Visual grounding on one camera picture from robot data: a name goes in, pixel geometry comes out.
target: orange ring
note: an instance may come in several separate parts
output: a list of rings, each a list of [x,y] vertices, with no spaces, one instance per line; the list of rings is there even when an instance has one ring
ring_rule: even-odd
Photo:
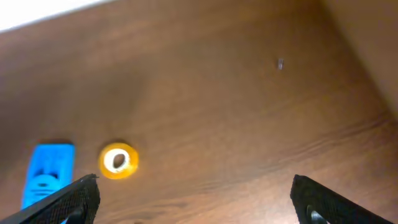
[[[115,168],[113,159],[117,154],[124,155],[124,162]],[[109,179],[123,179],[130,176],[137,170],[138,163],[138,152],[133,147],[119,142],[107,145],[98,158],[101,173]]]

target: white wall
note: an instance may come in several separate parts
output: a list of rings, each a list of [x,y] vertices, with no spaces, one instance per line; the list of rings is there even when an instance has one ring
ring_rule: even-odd
[[[0,0],[0,32],[109,0]]]
[[[324,0],[398,118],[398,0]]]

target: roll of tape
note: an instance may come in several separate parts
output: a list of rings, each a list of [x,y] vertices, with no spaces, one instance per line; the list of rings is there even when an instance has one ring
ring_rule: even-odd
[[[115,167],[114,160],[118,155],[123,155],[124,160],[120,166]],[[112,143],[107,145],[99,155],[98,165],[101,173],[109,179],[122,179],[135,173],[138,168],[138,152],[125,143]]]

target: yellow tape roll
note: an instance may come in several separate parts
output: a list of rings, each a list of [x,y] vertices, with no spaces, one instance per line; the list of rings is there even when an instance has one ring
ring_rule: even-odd
[[[124,160],[120,166],[114,166],[114,159],[122,154]],[[125,143],[107,145],[99,155],[98,165],[101,173],[109,179],[122,179],[135,173],[138,168],[138,152]]]

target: blue plastic holder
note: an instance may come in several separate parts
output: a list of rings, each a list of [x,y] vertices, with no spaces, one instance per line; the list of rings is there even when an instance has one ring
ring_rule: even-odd
[[[75,147],[72,144],[39,144],[27,171],[22,196],[24,209],[72,182]]]

